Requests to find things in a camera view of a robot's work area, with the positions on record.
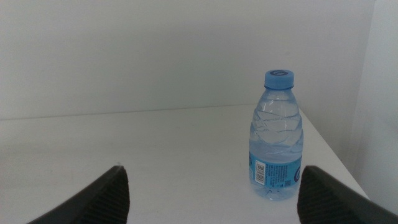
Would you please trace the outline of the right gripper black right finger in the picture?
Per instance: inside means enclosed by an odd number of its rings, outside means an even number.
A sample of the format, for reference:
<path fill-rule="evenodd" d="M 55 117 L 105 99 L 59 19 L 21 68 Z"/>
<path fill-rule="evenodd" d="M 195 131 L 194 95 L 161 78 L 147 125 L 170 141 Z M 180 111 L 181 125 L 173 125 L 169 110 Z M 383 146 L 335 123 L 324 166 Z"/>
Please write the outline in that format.
<path fill-rule="evenodd" d="M 306 166 L 297 212 L 304 224 L 397 224 L 397 215 L 355 192 L 317 166 Z"/>

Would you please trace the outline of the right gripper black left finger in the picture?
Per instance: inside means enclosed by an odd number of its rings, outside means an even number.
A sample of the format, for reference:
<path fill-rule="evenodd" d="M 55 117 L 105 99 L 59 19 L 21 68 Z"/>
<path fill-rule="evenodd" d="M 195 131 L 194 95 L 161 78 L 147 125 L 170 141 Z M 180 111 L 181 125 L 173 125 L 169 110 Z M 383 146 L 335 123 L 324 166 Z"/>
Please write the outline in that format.
<path fill-rule="evenodd" d="M 129 207 L 127 172 L 123 166 L 114 166 L 73 197 L 31 222 L 126 224 Z"/>

